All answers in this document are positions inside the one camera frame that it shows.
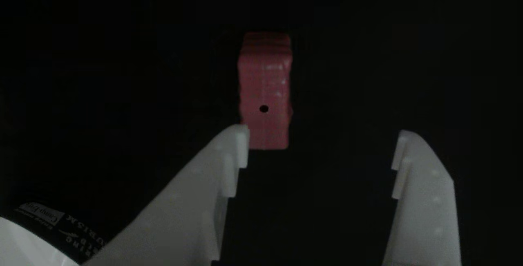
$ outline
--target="pink foam block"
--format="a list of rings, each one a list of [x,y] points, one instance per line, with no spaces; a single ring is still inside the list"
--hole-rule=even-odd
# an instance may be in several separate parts
[[[238,59],[241,120],[250,129],[250,148],[286,149],[293,110],[289,74],[290,38],[282,33],[247,33]]]

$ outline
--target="white plastic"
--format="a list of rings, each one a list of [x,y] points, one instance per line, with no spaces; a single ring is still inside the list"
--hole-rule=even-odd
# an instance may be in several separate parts
[[[227,202],[247,167],[249,130],[218,134],[86,266],[209,266],[220,259]]]
[[[31,231],[0,217],[0,266],[78,266]]]
[[[402,130],[392,169],[396,215],[384,266],[461,266],[454,181],[429,145]]]

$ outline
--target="dark background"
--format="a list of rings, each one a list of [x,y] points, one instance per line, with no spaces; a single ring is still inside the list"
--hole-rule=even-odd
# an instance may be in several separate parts
[[[115,235],[239,121],[243,34],[276,30],[293,41],[290,147],[250,153],[217,265],[379,265],[401,129],[454,178],[463,265],[518,252],[516,0],[1,5],[0,213],[37,197]]]

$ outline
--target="sticker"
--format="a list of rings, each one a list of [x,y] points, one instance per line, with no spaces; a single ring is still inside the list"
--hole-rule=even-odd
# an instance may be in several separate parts
[[[53,210],[38,203],[25,203],[20,205],[19,208],[54,226],[64,215],[64,212]]]
[[[63,227],[65,228],[67,225],[69,230],[63,231],[59,229],[58,232],[63,234],[65,242],[71,248],[75,248],[76,251],[79,251],[85,257],[91,257],[105,246],[106,242],[103,238],[73,216],[68,214],[62,223]]]

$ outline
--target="white plastic part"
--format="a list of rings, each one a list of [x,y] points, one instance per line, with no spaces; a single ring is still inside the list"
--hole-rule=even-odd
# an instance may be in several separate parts
[[[230,126],[86,266],[209,266],[220,259],[227,202],[247,167],[249,130]]]
[[[392,169],[398,200],[384,266],[461,266],[454,181],[429,145],[402,130]]]
[[[0,217],[0,266],[78,266],[31,231]]]

